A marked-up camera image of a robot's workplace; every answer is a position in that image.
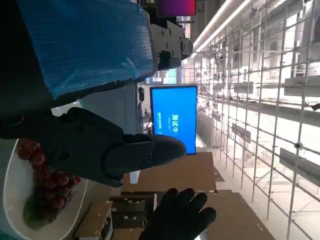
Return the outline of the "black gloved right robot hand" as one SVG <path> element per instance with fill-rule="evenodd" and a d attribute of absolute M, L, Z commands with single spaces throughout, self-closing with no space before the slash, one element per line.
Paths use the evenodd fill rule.
<path fill-rule="evenodd" d="M 153 211 L 140 240 L 194 240 L 216 219 L 216 210 L 204 208 L 207 194 L 191 188 L 169 189 Z"/>

